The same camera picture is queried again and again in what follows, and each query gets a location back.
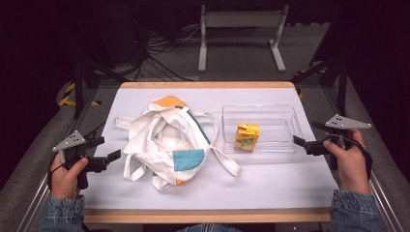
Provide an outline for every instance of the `yellow juice box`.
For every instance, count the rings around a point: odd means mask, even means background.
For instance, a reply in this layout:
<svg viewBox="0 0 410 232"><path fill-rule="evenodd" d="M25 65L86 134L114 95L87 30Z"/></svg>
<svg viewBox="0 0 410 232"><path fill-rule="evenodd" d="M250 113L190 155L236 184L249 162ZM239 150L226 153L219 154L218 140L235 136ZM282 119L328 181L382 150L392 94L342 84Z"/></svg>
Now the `yellow juice box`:
<svg viewBox="0 0 410 232"><path fill-rule="evenodd" d="M239 123L236 131L235 150L253 152L259 138L259 125Z"/></svg>

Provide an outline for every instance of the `jeans jacket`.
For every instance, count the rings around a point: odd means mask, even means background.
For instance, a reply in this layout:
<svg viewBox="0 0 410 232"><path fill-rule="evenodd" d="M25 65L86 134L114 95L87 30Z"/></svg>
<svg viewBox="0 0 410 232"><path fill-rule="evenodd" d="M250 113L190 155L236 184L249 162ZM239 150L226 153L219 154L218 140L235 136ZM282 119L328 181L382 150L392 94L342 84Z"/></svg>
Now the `jeans jacket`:
<svg viewBox="0 0 410 232"><path fill-rule="evenodd" d="M370 194L335 190L331 217L331 232L383 231L383 221L377 210L376 200ZM83 196L80 195L75 200L48 197L39 223L39 231L81 231L83 220ZM240 230L229 225L213 223L198 224L179 232L202 231L240 232Z"/></svg>

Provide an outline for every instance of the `transparent container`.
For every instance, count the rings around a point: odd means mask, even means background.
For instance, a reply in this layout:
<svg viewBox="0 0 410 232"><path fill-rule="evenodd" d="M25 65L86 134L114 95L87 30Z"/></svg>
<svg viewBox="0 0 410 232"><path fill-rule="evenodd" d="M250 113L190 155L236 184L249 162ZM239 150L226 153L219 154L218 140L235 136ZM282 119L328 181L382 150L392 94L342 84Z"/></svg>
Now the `transparent container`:
<svg viewBox="0 0 410 232"><path fill-rule="evenodd" d="M249 154L235 150L240 122L259 125L259 138L252 155L295 153L293 135L303 137L292 105L224 105L222 131L223 151L226 154Z"/></svg>

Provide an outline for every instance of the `finger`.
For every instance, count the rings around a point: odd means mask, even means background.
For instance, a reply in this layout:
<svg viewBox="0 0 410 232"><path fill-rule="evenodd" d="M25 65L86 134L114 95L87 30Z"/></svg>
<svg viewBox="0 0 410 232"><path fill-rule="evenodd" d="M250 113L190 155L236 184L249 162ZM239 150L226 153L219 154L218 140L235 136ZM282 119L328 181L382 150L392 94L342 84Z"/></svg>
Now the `finger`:
<svg viewBox="0 0 410 232"><path fill-rule="evenodd" d="M345 151L343 149L341 149L336 143L333 143L329 140L324 140L323 141L323 146L325 146L325 148L330 153L335 155L338 159L342 158L345 155Z"/></svg>
<svg viewBox="0 0 410 232"><path fill-rule="evenodd" d="M51 169L56 168L57 166L61 165L61 155L60 153L57 153L54 157L54 161L51 164Z"/></svg>
<svg viewBox="0 0 410 232"><path fill-rule="evenodd" d="M78 174L84 169L87 165L88 159L83 158L76 162L72 168L70 168L69 172L67 173L67 177L69 178L76 178Z"/></svg>
<svg viewBox="0 0 410 232"><path fill-rule="evenodd" d="M352 138L354 140L358 141L364 148L366 148L364 140L363 140L362 133L357 129L351 130L351 133L352 133Z"/></svg>

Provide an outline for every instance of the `blue patch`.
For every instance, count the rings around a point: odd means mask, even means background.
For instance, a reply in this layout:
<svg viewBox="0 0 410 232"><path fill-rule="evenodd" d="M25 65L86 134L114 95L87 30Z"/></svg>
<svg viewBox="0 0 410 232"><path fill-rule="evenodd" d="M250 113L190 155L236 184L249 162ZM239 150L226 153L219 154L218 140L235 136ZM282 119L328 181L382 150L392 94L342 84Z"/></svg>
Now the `blue patch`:
<svg viewBox="0 0 410 232"><path fill-rule="evenodd" d="M204 160L205 152L200 150L174 151L174 171L192 170Z"/></svg>

